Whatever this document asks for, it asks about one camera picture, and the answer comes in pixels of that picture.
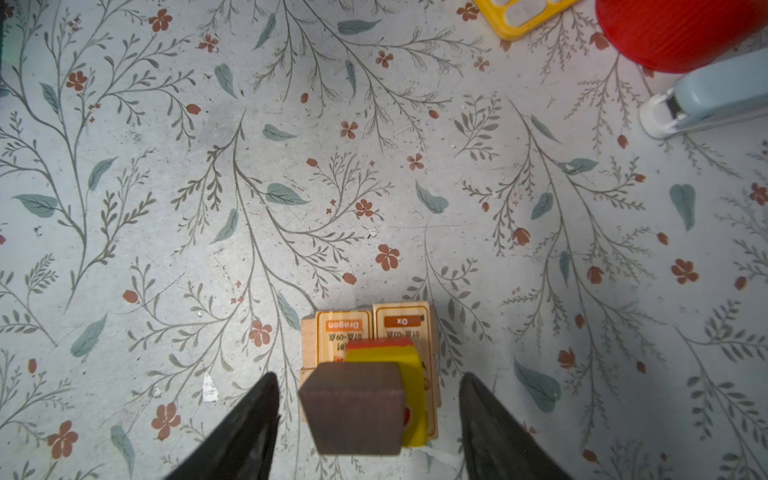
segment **orange label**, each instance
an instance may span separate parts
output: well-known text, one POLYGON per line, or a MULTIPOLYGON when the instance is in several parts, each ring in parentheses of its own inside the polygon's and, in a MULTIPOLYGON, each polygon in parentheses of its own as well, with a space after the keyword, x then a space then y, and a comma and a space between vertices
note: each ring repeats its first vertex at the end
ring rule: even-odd
POLYGON ((327 332, 362 332, 360 320, 327 320, 327 332))
POLYGON ((421 326, 422 318, 421 315, 385 316, 384 327, 391 329, 397 327, 421 326))

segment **red object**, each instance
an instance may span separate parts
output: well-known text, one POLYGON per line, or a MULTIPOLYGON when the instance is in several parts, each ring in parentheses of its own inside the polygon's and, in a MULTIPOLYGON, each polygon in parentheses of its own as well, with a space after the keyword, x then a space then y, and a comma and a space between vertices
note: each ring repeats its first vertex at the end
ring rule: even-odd
POLYGON ((346 350, 354 349, 375 349, 384 346, 408 346, 413 345, 413 341, 406 336, 394 336, 392 338, 385 339, 367 339, 367 340, 350 340, 346 344, 346 350))
POLYGON ((603 33, 625 57, 686 73, 768 25, 766 0, 597 0, 603 33))

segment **brown block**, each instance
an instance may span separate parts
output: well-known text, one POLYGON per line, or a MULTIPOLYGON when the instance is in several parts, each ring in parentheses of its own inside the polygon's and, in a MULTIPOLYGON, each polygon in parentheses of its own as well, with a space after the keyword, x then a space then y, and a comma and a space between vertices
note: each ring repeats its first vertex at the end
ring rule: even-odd
POLYGON ((406 390, 397 363, 320 363, 299 390, 321 455, 397 455, 406 390))

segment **green leaf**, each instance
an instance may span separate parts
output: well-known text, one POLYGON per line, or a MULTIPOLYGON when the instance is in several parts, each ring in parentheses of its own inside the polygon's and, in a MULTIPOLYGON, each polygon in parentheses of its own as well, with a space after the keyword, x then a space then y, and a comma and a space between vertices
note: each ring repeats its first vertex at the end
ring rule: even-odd
POLYGON ((79 358, 89 354, 98 342, 98 337, 104 330, 106 322, 107 314, 105 313, 104 318, 86 327, 85 331, 72 343, 72 347, 69 349, 72 355, 79 358))
POLYGON ((272 141, 285 141, 296 136, 282 130, 278 130, 277 127, 270 124, 264 125, 264 129, 261 131, 261 133, 264 134, 264 137, 267 137, 272 141))
POLYGON ((286 317, 286 320, 288 320, 288 325, 291 325, 294 330, 301 330, 299 314, 296 313, 282 293, 277 294, 277 306, 280 308, 280 311, 283 312, 283 316, 286 317))
POLYGON ((283 184, 270 184, 266 188, 266 200, 280 205, 304 205, 309 202, 299 197, 293 188, 283 184))
POLYGON ((536 406, 544 413, 554 410, 554 404, 560 399, 560 383, 549 375, 527 369, 515 360, 515 376, 531 394, 536 406))
POLYGON ((353 64, 350 60, 345 60, 344 65, 346 66, 346 77, 349 80, 349 84, 352 85, 352 96, 354 97, 357 93, 357 76, 355 75, 355 64, 353 64))
POLYGON ((434 214, 441 214, 448 206, 448 201, 443 197, 435 197, 416 181, 416 195, 419 200, 434 214))
POLYGON ((544 192, 541 194, 541 196, 538 198, 538 202, 536 202, 536 205, 533 207, 531 220, 536 220, 537 218, 540 218, 542 215, 546 214, 548 211, 552 210, 553 204, 554 196, 552 194, 549 192, 544 192))
POLYGON ((563 274, 565 286, 568 286, 568 274, 571 272, 571 252, 563 250, 560 252, 560 273, 563 274))
POLYGON ((536 127, 536 130, 540 131, 542 134, 544 134, 545 137, 550 138, 551 140, 554 140, 558 143, 560 141, 554 137, 552 132, 549 131, 546 125, 542 124, 538 118, 536 118, 534 115, 531 115, 531 121, 533 122, 533 126, 536 127))
POLYGON ((136 454, 134 453, 134 446, 131 444, 131 440, 128 438, 127 433, 123 430, 123 427, 119 425, 113 426, 110 430, 112 437, 112 445, 115 446, 118 451, 123 454, 125 463, 128 465, 128 476, 134 476, 134 460, 136 454))
POLYGON ((561 164, 560 168, 568 175, 583 174, 595 168, 598 163, 588 158, 574 158, 568 162, 571 166, 570 169, 565 170, 564 165, 561 164))
POLYGON ((219 81, 219 85, 221 85, 224 91, 237 98, 232 83, 232 71, 230 70, 229 66, 225 63, 218 65, 216 68, 214 68, 214 74, 216 75, 216 79, 219 81))
POLYGON ((689 185, 675 184, 670 189, 670 198, 677 212, 683 218, 685 223, 685 231, 690 231, 694 228, 694 208, 696 206, 696 191, 689 185))
POLYGON ((227 217, 227 222, 224 224, 223 227, 221 227, 221 230, 219 230, 219 234, 216 235, 216 238, 214 238, 214 241, 211 243, 220 242, 221 240, 226 240, 229 237, 232 237, 232 234, 235 233, 235 229, 237 228, 237 208, 233 208, 230 210, 230 216, 227 217))
POLYGON ((381 20, 376 20, 375 22, 366 22, 365 20, 344 20, 337 23, 336 27, 339 28, 339 33, 341 35, 356 35, 370 30, 380 21, 381 20))
POLYGON ((58 100, 56 99, 56 90, 49 84, 40 84, 43 87, 43 98, 51 105, 54 113, 58 113, 58 100))
POLYGON ((40 218, 53 217, 53 213, 56 211, 56 207, 58 207, 58 201, 55 198, 46 197, 45 195, 22 194, 16 195, 14 198, 18 198, 18 201, 22 202, 24 208, 40 218))
POLYGON ((270 17, 266 20, 264 30, 261 31, 261 35, 259 35, 259 41, 256 42, 256 46, 253 47, 253 50, 256 50, 261 45, 264 45, 264 42, 269 40, 270 35, 272 34, 272 30, 275 29, 275 25, 277 25, 277 22, 275 22, 275 14, 271 14, 270 17))
POLYGON ((115 160, 117 160, 117 157, 112 157, 109 160, 102 160, 96 164, 93 170, 91 170, 91 175, 88 177, 88 188, 92 192, 96 191, 96 185, 101 179, 101 175, 103 175, 105 171, 109 170, 109 167, 112 166, 112 163, 115 160))

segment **printed leaf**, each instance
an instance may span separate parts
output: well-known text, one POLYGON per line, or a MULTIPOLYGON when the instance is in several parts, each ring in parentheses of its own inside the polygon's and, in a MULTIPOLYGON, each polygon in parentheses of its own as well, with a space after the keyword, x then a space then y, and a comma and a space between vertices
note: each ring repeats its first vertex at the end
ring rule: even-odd
POLYGON ((554 137, 554 135, 552 134, 552 132, 550 132, 550 131, 549 131, 549 129, 547 128, 547 126, 546 126, 546 125, 544 125, 544 124, 542 124, 542 123, 541 123, 541 122, 538 120, 538 118, 536 118, 534 115, 531 115, 531 121, 533 122, 533 126, 534 126, 534 127, 536 127, 536 130, 538 130, 538 131, 540 131, 542 134, 544 134, 544 136, 545 136, 545 137, 547 137, 547 138, 549 138, 549 139, 551 139, 551 140, 554 140, 554 141, 556 141, 556 142, 560 143, 560 141, 559 141, 557 138, 555 138, 555 137, 554 137))
POLYGON ((344 65, 346 66, 346 77, 349 80, 349 84, 352 85, 352 96, 354 97, 357 93, 357 76, 355 75, 355 64, 349 60, 346 60, 344 61, 344 65))
POLYGON ((56 99, 56 90, 49 84, 40 84, 43 87, 43 98, 51 105, 54 113, 58 113, 58 100, 56 99))
POLYGON ((104 325, 107 322, 107 314, 104 314, 104 318, 93 322, 91 325, 85 328, 85 331, 78 337, 77 340, 72 343, 72 347, 69 349, 71 354, 75 357, 86 356, 98 342, 98 337, 104 330, 104 325))
POLYGON ((266 199, 273 204, 280 205, 304 205, 309 202, 299 197, 291 187, 283 184, 270 184, 266 188, 266 199))
POLYGON ((128 476, 134 476, 134 460, 136 454, 134 453, 134 446, 131 444, 131 440, 128 438, 127 433, 123 430, 123 427, 115 425, 110 429, 112 434, 112 445, 115 446, 118 451, 123 454, 125 463, 128 465, 128 476))
POLYGON ((575 175, 575 174, 583 174, 584 172, 588 172, 592 170, 598 165, 598 163, 588 158, 574 158, 573 160, 568 162, 568 165, 571 166, 571 169, 568 171, 565 171, 565 173, 568 175, 575 175))
POLYGON ((91 170, 91 176, 88 177, 88 188, 92 192, 96 191, 96 185, 101 179, 101 175, 103 175, 105 171, 109 170, 109 167, 112 166, 112 163, 115 160, 117 160, 117 157, 110 158, 109 160, 102 160, 96 164, 93 170, 91 170))
POLYGON ((694 217, 696 191, 689 184, 675 184, 670 189, 670 197, 675 208, 677 208, 677 212, 683 218, 683 222, 685 222, 685 231, 690 231, 690 229, 694 228, 696 220, 694 217))
POLYGON ((419 200, 434 214, 441 214, 448 206, 448 201, 443 197, 435 197, 416 182, 416 195, 419 200))
POLYGON ((286 320, 288 320, 288 325, 291 325, 294 330, 301 330, 299 314, 296 313, 296 311, 293 309, 290 303, 288 303, 288 300, 286 300, 286 297, 284 297, 282 293, 277 294, 277 306, 280 308, 280 311, 283 312, 286 320))
POLYGON ((269 40, 270 35, 272 34, 272 30, 275 29, 275 25, 277 25, 277 22, 275 22, 275 14, 271 14, 270 17, 266 20, 264 30, 261 31, 261 35, 259 35, 259 41, 256 42, 256 46, 253 47, 253 50, 256 50, 261 45, 264 45, 264 42, 269 40))
POLYGON ((216 66, 216 68, 214 68, 214 74, 216 75, 216 79, 219 81, 219 85, 221 85, 224 91, 237 98, 232 83, 232 71, 230 70, 229 66, 225 63, 216 66))
POLYGON ((230 216, 227 218, 227 222, 224 224, 223 227, 221 227, 221 230, 219 230, 219 234, 216 235, 216 238, 214 238, 214 241, 211 243, 220 242, 221 240, 226 240, 229 237, 232 237, 232 234, 235 233, 235 229, 237 228, 237 208, 233 208, 230 210, 230 216))
POLYGON ((560 272, 563 274, 565 286, 568 286, 568 274, 571 272, 571 252, 567 250, 560 253, 560 272))
POLYGON ((55 198, 46 197, 45 195, 22 194, 16 195, 14 198, 18 198, 18 201, 22 202, 24 208, 40 218, 53 217, 53 213, 56 211, 56 207, 58 207, 58 201, 55 198))
POLYGON ((375 22, 366 22, 365 20, 344 20, 337 23, 336 27, 339 28, 339 33, 341 35, 355 35, 370 30, 380 21, 381 20, 376 20, 375 22))
POLYGON ((527 369, 515 360, 515 376, 531 394, 536 406, 544 413, 554 410, 554 404, 560 399, 560 383, 549 375, 527 369))
POLYGON ((537 218, 546 214, 548 211, 552 210, 553 204, 554 204, 554 196, 552 194, 550 194, 549 192, 544 192, 543 194, 541 194, 541 196, 538 198, 538 202, 536 202, 536 205, 533 207, 533 213, 531 213, 531 220, 536 220, 537 218))
POLYGON ((272 141, 285 141, 296 136, 285 131, 278 130, 277 127, 270 124, 264 125, 264 129, 261 131, 261 133, 264 134, 264 137, 267 137, 272 141))

